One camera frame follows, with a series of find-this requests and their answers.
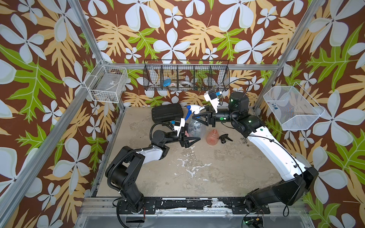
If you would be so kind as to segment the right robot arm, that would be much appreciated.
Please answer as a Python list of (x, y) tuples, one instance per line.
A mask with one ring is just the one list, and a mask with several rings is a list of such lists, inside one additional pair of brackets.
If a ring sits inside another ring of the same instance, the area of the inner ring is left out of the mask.
[(219, 92), (206, 92), (204, 98), (210, 105), (188, 105), (188, 115), (206, 126), (215, 127), (217, 122), (231, 123), (236, 131), (260, 149), (281, 176), (281, 181), (276, 184), (248, 193), (244, 208), (252, 213), (270, 203), (281, 202), (286, 207), (293, 205), (309, 192), (318, 177), (318, 171), (292, 156), (264, 122), (249, 113), (249, 98), (245, 93), (231, 93), (226, 108), (219, 108), (219, 95)]

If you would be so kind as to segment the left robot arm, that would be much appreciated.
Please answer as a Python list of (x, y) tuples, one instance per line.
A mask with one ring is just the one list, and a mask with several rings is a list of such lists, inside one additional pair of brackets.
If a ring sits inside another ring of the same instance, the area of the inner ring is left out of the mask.
[(169, 143), (179, 143), (189, 148), (200, 140), (185, 134), (185, 119), (176, 119), (173, 124), (157, 122), (150, 128), (151, 144), (146, 148), (132, 149), (124, 146), (105, 171), (107, 185), (121, 195), (128, 211), (140, 212), (144, 206), (144, 195), (138, 189), (136, 180), (142, 166), (165, 158), (170, 150)]

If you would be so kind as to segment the clear blue spray bottle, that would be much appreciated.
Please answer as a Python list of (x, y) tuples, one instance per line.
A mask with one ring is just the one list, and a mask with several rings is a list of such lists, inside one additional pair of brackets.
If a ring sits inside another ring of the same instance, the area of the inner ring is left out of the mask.
[(207, 126), (204, 125), (203, 123), (194, 119), (191, 119), (189, 121), (187, 132), (190, 137), (204, 138), (206, 131), (207, 131)]

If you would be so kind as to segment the black spray nozzle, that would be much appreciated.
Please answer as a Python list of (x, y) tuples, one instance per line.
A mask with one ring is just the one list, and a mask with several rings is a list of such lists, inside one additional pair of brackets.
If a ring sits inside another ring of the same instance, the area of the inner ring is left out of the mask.
[(221, 136), (219, 136), (219, 140), (221, 141), (222, 144), (227, 143), (228, 141), (232, 142), (233, 140), (229, 137), (228, 134), (223, 134)]

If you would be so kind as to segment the blue white spray nozzle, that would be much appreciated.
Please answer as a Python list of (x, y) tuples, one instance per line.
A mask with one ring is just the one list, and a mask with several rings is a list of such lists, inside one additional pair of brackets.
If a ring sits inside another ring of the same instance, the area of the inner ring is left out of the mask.
[(199, 105), (195, 105), (195, 104), (192, 104), (192, 105), (187, 105), (186, 106), (188, 112), (187, 112), (187, 115), (185, 117), (185, 121), (189, 119), (190, 115), (191, 114), (199, 114), (205, 107), (204, 106), (199, 106)]

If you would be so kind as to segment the orange translucent spray bottle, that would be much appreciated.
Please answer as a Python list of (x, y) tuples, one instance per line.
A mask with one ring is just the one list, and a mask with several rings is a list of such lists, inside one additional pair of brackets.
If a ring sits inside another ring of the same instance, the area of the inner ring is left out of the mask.
[(213, 129), (211, 132), (208, 133), (207, 137), (206, 137), (206, 142), (209, 145), (216, 145), (219, 141), (219, 133), (218, 130)]

